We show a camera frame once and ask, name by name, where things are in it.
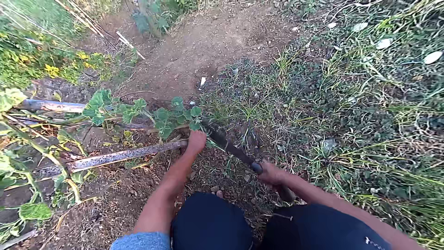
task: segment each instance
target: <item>blue sleeve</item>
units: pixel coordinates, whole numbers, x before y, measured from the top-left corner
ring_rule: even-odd
[[[124,235],[111,245],[110,250],[171,250],[170,236],[160,232]]]

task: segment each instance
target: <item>dark blue pants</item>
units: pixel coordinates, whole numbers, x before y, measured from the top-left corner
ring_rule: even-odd
[[[173,250],[249,250],[253,236],[242,210],[214,194],[189,197],[171,225]],[[362,221],[311,204],[277,209],[260,250],[390,250]]]

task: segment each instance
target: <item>machete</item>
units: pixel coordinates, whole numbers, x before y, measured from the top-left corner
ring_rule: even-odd
[[[211,139],[213,139],[213,141],[216,142],[220,147],[222,147],[226,152],[229,152],[242,162],[248,164],[255,173],[259,175],[263,173],[264,169],[262,168],[262,166],[259,163],[255,162],[254,159],[248,157],[242,151],[242,149],[236,148],[236,146],[234,146],[231,142],[227,141],[224,136],[217,133],[209,125],[205,125],[205,127],[208,130]],[[285,202],[294,201],[293,192],[287,186],[279,185],[275,186],[275,188],[283,201]]]

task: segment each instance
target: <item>black handle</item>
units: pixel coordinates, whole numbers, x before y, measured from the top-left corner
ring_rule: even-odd
[[[253,169],[255,173],[258,175],[262,174],[264,172],[264,169],[259,163],[253,162],[250,164],[250,167]],[[293,202],[294,201],[294,195],[293,192],[284,185],[278,185],[275,186],[277,193],[279,194],[279,197],[281,197],[281,200],[285,202]]]

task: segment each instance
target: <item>brown soil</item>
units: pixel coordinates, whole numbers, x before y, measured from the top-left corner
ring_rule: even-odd
[[[174,35],[158,41],[140,35],[126,7],[116,16],[102,22],[112,36],[120,31],[146,57],[135,68],[136,74],[125,86],[110,86],[118,94],[138,93],[137,98],[170,100],[182,96],[185,100],[198,97],[201,77],[214,81],[217,73],[230,62],[247,56],[251,60],[270,60],[293,39],[292,26],[280,16],[271,3],[227,3],[187,16],[175,29]],[[102,51],[103,40],[90,36],[82,46]]]
[[[139,34],[131,11],[124,6],[118,15],[109,16],[101,23],[113,36],[113,39],[108,37],[110,43],[90,35],[79,47],[94,52],[116,52],[115,32],[120,31],[147,59],[137,63],[134,75],[123,84],[109,83],[105,87],[111,88],[116,96],[141,90],[155,92],[128,96],[128,99],[144,98],[148,103],[174,96],[182,96],[186,101],[198,100],[197,85],[201,77],[209,77],[207,83],[214,82],[217,73],[227,64],[243,56],[259,63],[273,62],[278,49],[295,36],[291,31],[294,25],[276,14],[277,11],[275,5],[268,2],[223,3],[187,16],[172,35],[158,41]],[[79,138],[88,133],[83,144],[90,153],[128,149],[121,144],[104,147],[103,142],[112,141],[103,129],[87,131],[79,131]],[[182,138],[186,138],[187,132],[182,133]],[[155,136],[134,135],[136,143],[157,144]],[[151,192],[180,153],[180,150],[164,153],[151,167],[132,170],[96,201],[70,209],[56,231],[55,225],[66,211],[60,209],[41,227],[38,236],[16,245],[15,249],[109,249],[117,237],[131,231]],[[259,183],[247,166],[234,164],[232,156],[218,149],[205,148],[192,168],[191,180],[180,200],[195,191],[211,192],[217,185],[226,200],[244,209],[256,239],[260,240],[271,210],[282,205],[278,195]],[[97,193],[124,171],[123,164],[97,169],[98,177],[82,186],[83,197]]]

